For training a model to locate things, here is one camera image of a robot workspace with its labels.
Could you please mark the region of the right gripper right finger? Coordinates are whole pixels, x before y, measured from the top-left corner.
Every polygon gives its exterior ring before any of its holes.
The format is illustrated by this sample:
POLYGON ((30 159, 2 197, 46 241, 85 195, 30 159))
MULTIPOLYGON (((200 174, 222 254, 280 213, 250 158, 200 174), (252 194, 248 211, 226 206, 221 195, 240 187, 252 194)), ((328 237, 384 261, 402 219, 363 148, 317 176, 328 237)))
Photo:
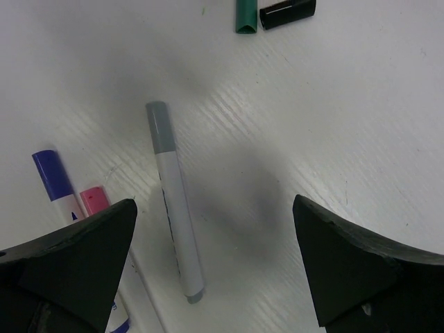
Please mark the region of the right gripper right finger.
POLYGON ((293 203, 317 321, 326 332, 442 332, 443 256, 293 203))

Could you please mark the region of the black pen cap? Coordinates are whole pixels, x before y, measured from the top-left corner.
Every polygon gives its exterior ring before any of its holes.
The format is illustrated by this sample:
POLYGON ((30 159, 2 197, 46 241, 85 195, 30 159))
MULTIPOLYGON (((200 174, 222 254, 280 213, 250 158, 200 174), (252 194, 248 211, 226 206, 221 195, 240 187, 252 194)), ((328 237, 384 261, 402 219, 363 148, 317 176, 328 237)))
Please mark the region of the black pen cap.
POLYGON ((290 24, 314 16, 316 0, 287 0, 259 10, 264 30, 290 24))

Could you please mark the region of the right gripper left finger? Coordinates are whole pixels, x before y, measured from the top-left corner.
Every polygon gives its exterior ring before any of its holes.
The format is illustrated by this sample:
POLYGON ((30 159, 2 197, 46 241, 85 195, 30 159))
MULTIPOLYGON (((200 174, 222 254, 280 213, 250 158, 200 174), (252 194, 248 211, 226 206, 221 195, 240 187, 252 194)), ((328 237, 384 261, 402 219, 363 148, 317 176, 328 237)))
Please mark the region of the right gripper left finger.
POLYGON ((124 199, 1 251, 2 332, 104 332, 135 229, 124 199))

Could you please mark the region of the dark green pen cap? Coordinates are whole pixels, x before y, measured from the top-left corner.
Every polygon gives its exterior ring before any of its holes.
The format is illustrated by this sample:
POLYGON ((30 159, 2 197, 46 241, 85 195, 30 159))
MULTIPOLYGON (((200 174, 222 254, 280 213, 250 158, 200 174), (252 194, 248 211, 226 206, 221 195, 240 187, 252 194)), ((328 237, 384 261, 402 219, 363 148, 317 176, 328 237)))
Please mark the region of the dark green pen cap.
POLYGON ((235 33, 254 34, 257 32, 257 0, 236 0, 235 33))

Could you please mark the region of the grey capped marker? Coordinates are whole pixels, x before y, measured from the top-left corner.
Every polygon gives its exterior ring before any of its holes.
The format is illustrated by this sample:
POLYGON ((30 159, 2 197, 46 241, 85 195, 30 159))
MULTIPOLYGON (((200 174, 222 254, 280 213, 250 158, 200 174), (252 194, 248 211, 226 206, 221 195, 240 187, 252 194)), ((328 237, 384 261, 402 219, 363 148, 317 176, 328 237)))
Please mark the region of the grey capped marker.
POLYGON ((152 101, 146 111, 182 290, 187 302, 196 304, 203 297, 204 281, 168 107, 152 101))

